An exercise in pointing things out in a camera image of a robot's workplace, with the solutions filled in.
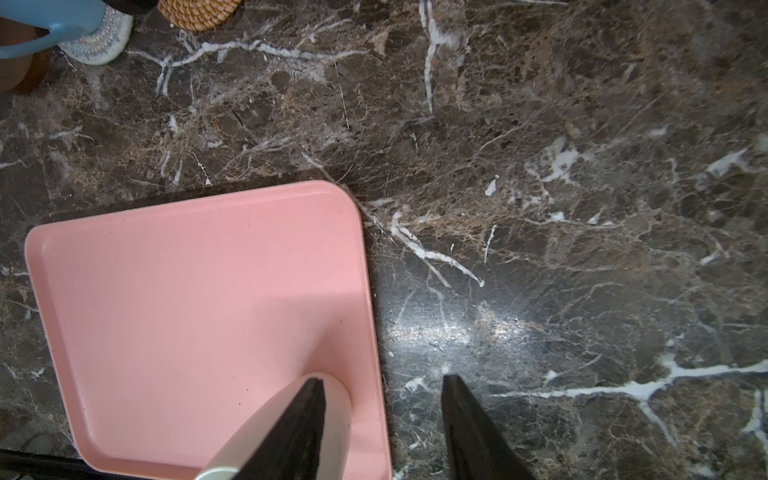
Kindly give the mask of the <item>white mug pink handle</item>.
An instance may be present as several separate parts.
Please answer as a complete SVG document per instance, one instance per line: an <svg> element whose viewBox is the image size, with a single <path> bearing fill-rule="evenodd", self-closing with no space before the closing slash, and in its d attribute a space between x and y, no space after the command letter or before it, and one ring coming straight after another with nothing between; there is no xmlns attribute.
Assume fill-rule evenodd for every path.
<svg viewBox="0 0 768 480"><path fill-rule="evenodd" d="M326 411L316 479L341 479L350 446L351 400L343 384L324 373L305 375L273 395L260 407L197 474L199 479L234 479L286 410L288 404L310 378L324 383Z"/></svg>

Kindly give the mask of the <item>multicolour woven round coaster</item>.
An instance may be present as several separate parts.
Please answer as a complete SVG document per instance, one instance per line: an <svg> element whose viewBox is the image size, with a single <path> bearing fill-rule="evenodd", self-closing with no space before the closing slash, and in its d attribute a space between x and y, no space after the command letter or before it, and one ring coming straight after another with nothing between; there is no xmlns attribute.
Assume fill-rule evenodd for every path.
<svg viewBox="0 0 768 480"><path fill-rule="evenodd" d="M105 65L125 50L133 24L133 16L106 6L101 22L92 33L77 40L62 42L58 47L77 62L93 66Z"/></svg>

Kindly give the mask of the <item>rattan woven round coaster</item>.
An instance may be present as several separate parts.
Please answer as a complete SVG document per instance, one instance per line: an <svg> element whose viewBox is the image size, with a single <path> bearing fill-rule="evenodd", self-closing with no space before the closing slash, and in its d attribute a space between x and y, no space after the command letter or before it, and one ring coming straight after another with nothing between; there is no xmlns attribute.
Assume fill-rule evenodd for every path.
<svg viewBox="0 0 768 480"><path fill-rule="evenodd" d="M213 29L234 14L242 0L160 0L158 11L186 31Z"/></svg>

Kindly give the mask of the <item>white mug blue handle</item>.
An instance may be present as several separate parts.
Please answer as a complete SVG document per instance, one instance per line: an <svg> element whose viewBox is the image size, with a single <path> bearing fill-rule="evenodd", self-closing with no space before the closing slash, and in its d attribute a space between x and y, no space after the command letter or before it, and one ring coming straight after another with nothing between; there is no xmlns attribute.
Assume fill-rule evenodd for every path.
<svg viewBox="0 0 768 480"><path fill-rule="evenodd" d="M2 46L1 58L23 57L63 42L78 40L99 27L105 11L106 4L101 0L2 1L2 18L46 29L49 33L35 40Z"/></svg>

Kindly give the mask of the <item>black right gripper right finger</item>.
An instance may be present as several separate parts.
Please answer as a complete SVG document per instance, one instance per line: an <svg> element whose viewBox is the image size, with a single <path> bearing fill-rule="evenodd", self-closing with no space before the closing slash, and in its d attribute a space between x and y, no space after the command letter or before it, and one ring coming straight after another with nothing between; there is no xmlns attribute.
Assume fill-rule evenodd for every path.
<svg viewBox="0 0 768 480"><path fill-rule="evenodd" d="M443 377L441 407L450 479L534 479L459 375Z"/></svg>

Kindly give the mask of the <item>dark brown round coaster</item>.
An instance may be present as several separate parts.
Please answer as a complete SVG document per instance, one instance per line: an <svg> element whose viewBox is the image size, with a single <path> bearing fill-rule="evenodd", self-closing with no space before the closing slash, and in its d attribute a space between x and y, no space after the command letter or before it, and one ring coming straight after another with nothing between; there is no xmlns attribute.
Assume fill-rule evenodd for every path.
<svg viewBox="0 0 768 480"><path fill-rule="evenodd" d="M1 19L1 46L26 43L48 34L42 28ZM36 90L46 77L50 67L48 50L30 55L1 60L1 91L15 95L28 95Z"/></svg>

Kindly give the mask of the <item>black mug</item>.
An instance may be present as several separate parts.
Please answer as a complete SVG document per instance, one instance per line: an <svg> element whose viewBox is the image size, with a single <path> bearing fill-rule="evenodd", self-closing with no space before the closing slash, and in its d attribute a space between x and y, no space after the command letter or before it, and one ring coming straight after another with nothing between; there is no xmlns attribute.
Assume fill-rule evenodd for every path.
<svg viewBox="0 0 768 480"><path fill-rule="evenodd" d="M156 8L159 0L103 0L103 2L119 12L137 16L149 13Z"/></svg>

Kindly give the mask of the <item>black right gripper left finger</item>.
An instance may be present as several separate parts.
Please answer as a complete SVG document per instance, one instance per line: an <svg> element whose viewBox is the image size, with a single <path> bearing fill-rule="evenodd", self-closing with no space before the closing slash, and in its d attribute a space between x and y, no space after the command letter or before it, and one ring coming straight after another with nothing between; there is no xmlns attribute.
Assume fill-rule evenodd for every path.
<svg viewBox="0 0 768 480"><path fill-rule="evenodd" d="M323 381L306 380L234 479L315 480L325 411Z"/></svg>

